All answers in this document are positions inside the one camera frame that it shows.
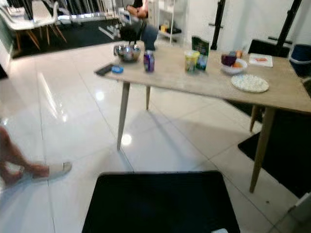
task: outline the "can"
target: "can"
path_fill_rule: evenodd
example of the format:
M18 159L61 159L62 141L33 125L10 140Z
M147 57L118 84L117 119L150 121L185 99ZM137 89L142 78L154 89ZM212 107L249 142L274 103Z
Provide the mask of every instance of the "can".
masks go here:
M150 50L147 50L144 53L144 67L146 72L154 72L155 70L155 57Z

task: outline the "black mat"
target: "black mat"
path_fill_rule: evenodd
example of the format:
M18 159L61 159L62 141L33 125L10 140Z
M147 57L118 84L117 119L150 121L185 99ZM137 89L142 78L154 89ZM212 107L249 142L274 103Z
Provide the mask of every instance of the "black mat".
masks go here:
M109 36L98 30L98 27L106 28L106 26L115 25L116 23L117 20L110 19L84 22L81 26L75 23L60 25L59 29L66 38L67 43L60 36L56 37L50 29L50 45L47 42L46 30L43 29L42 39L40 39L39 30L35 30L34 33L39 40L41 50L38 50L29 36L22 35L21 52L17 51L17 43L15 43L13 58L120 41L119 39L112 40Z
M221 173L98 178L83 233L239 233Z
M259 133L239 144L252 160L258 138ZM278 110L262 167L299 198L311 191L310 144L311 116Z

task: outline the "white plate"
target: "white plate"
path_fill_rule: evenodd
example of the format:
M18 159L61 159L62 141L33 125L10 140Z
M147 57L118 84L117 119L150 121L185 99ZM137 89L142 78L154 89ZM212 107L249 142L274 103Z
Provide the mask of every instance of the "white plate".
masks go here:
M234 75L234 74L239 74L241 72L243 72L244 70L246 70L247 68L247 62L243 59L237 59L236 62L239 62L242 67L241 68L234 68L234 67L229 67L229 66L225 66L224 64L222 64L222 71L227 73L227 74L231 74L231 75Z
M235 75L231 78L231 83L241 91L261 93L269 89L269 84L262 78L255 75Z

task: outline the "white chair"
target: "white chair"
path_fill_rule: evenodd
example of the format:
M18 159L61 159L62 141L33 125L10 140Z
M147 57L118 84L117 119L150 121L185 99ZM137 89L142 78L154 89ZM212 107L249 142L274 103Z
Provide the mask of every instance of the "white chair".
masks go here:
M59 30L56 22L58 21L58 2L55 2L53 5L53 16L49 13L48 9L44 5L42 1L33 1L32 2L33 15L35 23L40 27L40 36L42 37L41 27L46 27L47 40L48 44L50 44L50 36L49 36L49 27L51 27L52 31L56 36L58 34L63 38L63 40L67 43L62 32Z
M36 24L33 21L25 20L23 18L14 19L12 18L8 12L0 8L0 15L4 19L6 25L12 30L16 32L16 39L17 39L17 48L18 51L21 51L20 49L20 33L26 32L26 34L31 38L35 46L40 50L39 41L35 34L31 31L32 29L36 28Z

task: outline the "bowl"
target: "bowl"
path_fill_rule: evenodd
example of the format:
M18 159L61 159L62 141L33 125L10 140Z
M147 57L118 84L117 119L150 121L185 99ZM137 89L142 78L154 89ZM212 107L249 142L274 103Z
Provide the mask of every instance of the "bowl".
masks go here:
M136 62L140 56L140 48L138 45L116 45L113 54L123 62Z
M221 70L230 75L239 74L246 70L247 62L245 60L238 58L236 62L239 62L242 65L242 67L228 67L222 64Z

